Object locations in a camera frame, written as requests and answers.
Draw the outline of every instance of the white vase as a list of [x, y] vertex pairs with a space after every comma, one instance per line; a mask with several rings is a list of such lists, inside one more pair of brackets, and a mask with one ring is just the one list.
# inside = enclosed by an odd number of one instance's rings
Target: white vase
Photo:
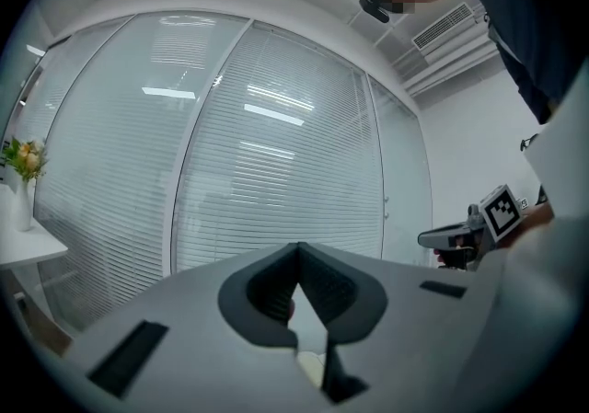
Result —
[[12, 225], [19, 232], [30, 230], [29, 183], [18, 180], [17, 195], [12, 201]]

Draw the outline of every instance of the black slot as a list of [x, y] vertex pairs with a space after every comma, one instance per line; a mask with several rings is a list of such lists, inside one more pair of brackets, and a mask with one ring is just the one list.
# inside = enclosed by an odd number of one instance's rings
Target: black slot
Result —
[[325, 392], [331, 401], [340, 403], [368, 389], [365, 382], [358, 377], [348, 375], [344, 371], [340, 357], [335, 350], [335, 345], [331, 343], [328, 345], [326, 360], [321, 390]]
[[425, 281], [420, 285], [422, 289], [426, 291], [440, 293], [456, 299], [461, 299], [464, 293], [467, 291], [466, 287], [460, 287], [459, 285], [445, 284], [438, 281]]
[[231, 274], [219, 290], [219, 310], [250, 343], [296, 348], [288, 309], [297, 283], [334, 344], [366, 338], [387, 308], [387, 294], [374, 277], [307, 243], [291, 243]]
[[121, 398], [168, 328], [141, 322], [87, 377], [110, 394]]

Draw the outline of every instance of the flower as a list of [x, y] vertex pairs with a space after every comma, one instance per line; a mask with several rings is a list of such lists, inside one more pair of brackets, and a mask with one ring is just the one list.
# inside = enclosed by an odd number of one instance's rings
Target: flower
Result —
[[34, 140], [32, 142], [32, 151], [34, 151], [37, 155], [40, 155], [41, 153], [43, 153], [43, 142], [39, 141], [39, 140]]
[[21, 158], [26, 158], [29, 152], [30, 145], [28, 143], [23, 143], [22, 145], [20, 145], [20, 148], [18, 148], [18, 156], [20, 156]]
[[37, 169], [38, 165], [39, 165], [39, 155], [36, 155], [34, 153], [29, 153], [27, 155], [27, 169], [29, 171], [34, 171], [35, 169]]

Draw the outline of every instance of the white desk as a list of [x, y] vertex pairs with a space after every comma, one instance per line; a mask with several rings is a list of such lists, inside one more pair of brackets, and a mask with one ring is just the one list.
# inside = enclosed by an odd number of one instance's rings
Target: white desk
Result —
[[50, 235], [35, 219], [27, 232], [18, 232], [10, 222], [15, 195], [0, 184], [0, 270], [13, 269], [63, 256], [67, 247]]

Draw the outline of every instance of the glass wall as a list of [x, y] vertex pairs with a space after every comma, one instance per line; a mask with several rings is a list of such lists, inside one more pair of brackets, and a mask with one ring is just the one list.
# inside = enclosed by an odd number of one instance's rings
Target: glass wall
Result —
[[[27, 101], [36, 95], [37, 90], [39, 89], [39, 84], [44, 82], [43, 73], [48, 69], [52, 59], [57, 56], [63, 47], [64, 45], [60, 43], [50, 48], [40, 59], [40, 62], [30, 74], [29, 78], [27, 78], [27, 81], [24, 82], [24, 86], [18, 95], [17, 103], [15, 104], [12, 113], [10, 114], [8, 124], [6, 125], [4, 140], [2, 143], [3, 149], [9, 146], [13, 137], [17, 136], [17, 127], [21, 127], [22, 118], [26, 115], [25, 107], [27, 106]], [[0, 183], [7, 184], [13, 191], [16, 191], [18, 184], [17, 178], [18, 174], [11, 166], [6, 168], [4, 157], [0, 156]]]
[[292, 33], [244, 33], [245, 19], [127, 20], [75, 34], [18, 126], [49, 134], [34, 214], [69, 248], [39, 264], [61, 327], [84, 330], [164, 267], [284, 242], [424, 263], [422, 135], [390, 92]]
[[380, 258], [382, 175], [363, 81], [307, 40], [246, 33], [182, 170], [178, 270], [295, 241]]
[[432, 229], [432, 188], [422, 129], [415, 114], [374, 79], [387, 202], [383, 259], [429, 265], [429, 250], [417, 244]]
[[49, 40], [39, 10], [31, 1], [0, 52], [0, 140], [23, 83], [39, 63], [40, 55], [47, 50]]
[[52, 126], [35, 199], [35, 217], [69, 248], [40, 265], [62, 325], [84, 329], [162, 277], [164, 205], [180, 138], [244, 24], [136, 17], [75, 81]]

